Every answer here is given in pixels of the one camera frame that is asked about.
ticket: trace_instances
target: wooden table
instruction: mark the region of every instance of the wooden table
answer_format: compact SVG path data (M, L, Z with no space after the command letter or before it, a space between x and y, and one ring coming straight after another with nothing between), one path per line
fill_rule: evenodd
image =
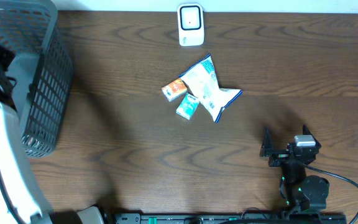
M57 150L30 160L54 209L282 207L280 169L259 157L265 126L285 147L307 124L323 145L313 165L358 183L358 15L205 13L199 47L179 46L171 12L59 16L74 83ZM207 53L219 84L244 90L218 124L201 105L179 117L161 92ZM324 177L327 211L350 221L358 190Z

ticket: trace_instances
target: black cable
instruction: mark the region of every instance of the black cable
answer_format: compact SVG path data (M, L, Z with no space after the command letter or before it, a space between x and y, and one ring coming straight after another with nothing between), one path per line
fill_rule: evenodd
M313 170L313 171L316 171L316 172L320 172L320 173L322 173L322 174L330 175L330 176L332 176L332 177L336 177L336 178L341 179L341 180L344 180L344 181L346 181L346 182L348 182L348 183L350 183L350 184L352 184L352 185L354 185L355 187L358 188L358 184L357 184L356 182L354 182L353 180L351 180L351 179L348 179L348 178L343 177L343 176L341 176L341 175L333 174L333 173L331 173L331 172L327 172L327 171L324 171L324 170L321 170L321 169L317 169L317 168L308 166L308 165L302 163L301 161L299 161L298 159L296 159L296 162L297 162L299 165L303 166L304 168L307 168L307 169L309 169L309 170ZM355 223L357 219L358 219L358 211L357 211L356 215L354 216L354 218L351 220L351 222L349 222L349 224Z
M322 221L322 219L321 219L321 214L318 213L317 215L318 215L318 221L319 221L320 223L323 223L323 221Z
M299 209L299 205L295 205L293 208L291 208L291 210L285 215L285 219L289 220L290 219L290 215L292 215L292 213L294 213L295 211L297 211Z
M282 177L281 178L281 180L280 180L280 195L281 195L281 197L283 197L284 199L286 199L285 198L285 195L284 195L284 193L283 193L283 185L284 185L284 177Z
M266 224L316 224L316 222L303 221L303 220L272 220L272 219L242 219L230 220L220 224L248 224L248 223L266 223Z
M4 181L2 179L1 171L0 171L0 191L1 191L2 197L4 198L6 207L7 207L8 211L9 211L9 213L12 214L13 218L15 219L15 221L18 224L25 224L25 222L22 220L22 218L17 213L16 208L13 206L12 201L9 198L8 194L7 194L7 190L6 190L6 187L4 185Z
M263 216L265 219L267 219L266 215L261 211L261 209L257 208L257 207L250 207L250 208L247 208L242 214L241 214L241 219L245 218L244 216L246 215L246 213L251 210L251 209L254 209L254 210L258 210Z

